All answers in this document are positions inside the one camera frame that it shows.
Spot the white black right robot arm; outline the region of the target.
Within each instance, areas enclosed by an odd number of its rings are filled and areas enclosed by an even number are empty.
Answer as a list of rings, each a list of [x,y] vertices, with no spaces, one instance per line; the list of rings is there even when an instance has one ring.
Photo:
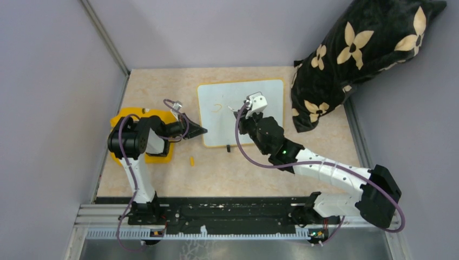
[[[265,117],[262,112],[243,107],[233,115],[237,147],[251,164],[315,178],[346,192],[314,195],[312,204],[305,208],[309,222],[319,223],[332,216],[361,216],[386,232],[404,230],[406,216],[399,205],[402,192],[386,167],[354,167],[323,157],[286,138],[274,117]],[[269,163],[252,159],[243,149],[240,135],[248,135],[260,153],[268,155]]]

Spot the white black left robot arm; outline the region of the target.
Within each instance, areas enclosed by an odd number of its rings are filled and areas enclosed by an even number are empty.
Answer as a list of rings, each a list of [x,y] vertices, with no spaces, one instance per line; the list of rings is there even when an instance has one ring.
[[[158,115],[119,115],[112,123],[108,149],[124,168],[133,193],[123,215],[141,215],[147,223],[156,224],[161,220],[162,209],[147,173],[147,157],[166,158],[173,143],[204,135],[208,130],[186,114],[169,123]]]

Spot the white whiteboard yellow rim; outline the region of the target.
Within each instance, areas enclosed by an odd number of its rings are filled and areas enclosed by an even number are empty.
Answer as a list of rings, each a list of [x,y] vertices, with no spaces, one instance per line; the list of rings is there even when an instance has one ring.
[[[265,117],[272,116],[279,126],[284,123],[284,81],[262,79],[201,84],[197,87],[200,124],[208,129],[202,136],[207,148],[235,146],[235,120],[227,107],[240,109],[247,96],[262,92],[267,98]]]

